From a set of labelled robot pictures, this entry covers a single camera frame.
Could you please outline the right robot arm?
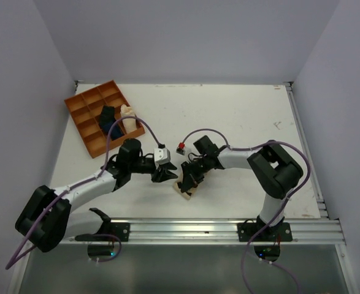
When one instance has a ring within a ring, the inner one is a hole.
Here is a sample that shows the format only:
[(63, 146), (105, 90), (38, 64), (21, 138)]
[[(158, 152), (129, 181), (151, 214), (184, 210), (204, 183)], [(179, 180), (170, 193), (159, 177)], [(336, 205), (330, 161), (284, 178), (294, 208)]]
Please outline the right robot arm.
[(243, 224), (242, 229), (266, 241), (275, 237), (284, 222), (289, 195), (304, 175), (301, 166), (273, 140), (256, 149), (236, 149), (217, 147), (205, 135), (194, 146), (199, 155), (181, 164), (182, 175), (174, 184), (176, 191), (189, 199), (211, 170), (251, 170), (266, 196), (256, 222)]

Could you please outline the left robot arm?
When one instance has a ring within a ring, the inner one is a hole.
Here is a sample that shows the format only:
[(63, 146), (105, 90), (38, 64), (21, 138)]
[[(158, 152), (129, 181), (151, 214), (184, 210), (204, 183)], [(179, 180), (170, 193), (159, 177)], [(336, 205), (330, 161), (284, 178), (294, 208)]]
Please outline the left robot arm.
[(161, 183), (178, 178), (173, 173), (176, 169), (164, 145), (144, 155), (139, 140), (127, 139), (118, 153), (91, 176), (55, 189), (38, 187), (18, 217), (15, 229), (42, 252), (48, 252), (65, 237), (69, 217), (77, 208), (120, 189), (134, 173), (149, 174), (153, 183)]

